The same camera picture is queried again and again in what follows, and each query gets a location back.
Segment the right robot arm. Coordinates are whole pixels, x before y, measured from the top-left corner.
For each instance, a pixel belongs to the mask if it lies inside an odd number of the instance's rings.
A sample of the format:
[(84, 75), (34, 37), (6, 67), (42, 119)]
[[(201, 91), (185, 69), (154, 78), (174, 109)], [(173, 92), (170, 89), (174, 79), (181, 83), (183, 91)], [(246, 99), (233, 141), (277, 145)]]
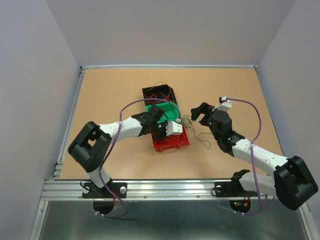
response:
[(203, 115), (199, 123), (209, 127), (224, 153), (252, 165), (252, 170), (243, 169), (233, 174), (231, 192), (235, 195), (242, 195), (244, 192), (256, 192), (258, 196), (264, 194), (296, 211), (319, 191), (307, 164), (297, 155), (278, 155), (237, 133), (228, 114), (231, 107), (232, 99), (227, 97), (221, 98), (218, 106), (203, 102), (190, 111), (193, 121)]

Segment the red plastic bin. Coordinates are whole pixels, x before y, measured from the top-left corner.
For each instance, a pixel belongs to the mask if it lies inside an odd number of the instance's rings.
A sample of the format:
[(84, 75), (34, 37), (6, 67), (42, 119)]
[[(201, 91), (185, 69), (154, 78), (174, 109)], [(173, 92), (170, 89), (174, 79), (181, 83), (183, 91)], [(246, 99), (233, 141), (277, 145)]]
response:
[(169, 149), (180, 149), (184, 146), (189, 146), (190, 142), (186, 133), (186, 128), (182, 126), (181, 135), (171, 135), (162, 139), (157, 139), (155, 136), (152, 137), (153, 147), (156, 152), (163, 152)]

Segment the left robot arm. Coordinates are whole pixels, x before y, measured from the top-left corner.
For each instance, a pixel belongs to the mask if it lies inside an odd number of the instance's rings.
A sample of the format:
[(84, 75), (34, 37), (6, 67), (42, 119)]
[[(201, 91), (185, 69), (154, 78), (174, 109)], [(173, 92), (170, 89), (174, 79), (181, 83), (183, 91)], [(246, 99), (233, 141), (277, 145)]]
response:
[(87, 122), (68, 147), (68, 153), (89, 175), (91, 185), (84, 187), (95, 197), (106, 197), (111, 193), (112, 179), (101, 167), (107, 150), (112, 150), (115, 143), (127, 138), (151, 134), (157, 139), (174, 134), (177, 123), (165, 120), (159, 122), (165, 112), (157, 105), (149, 111), (110, 124), (98, 125)]

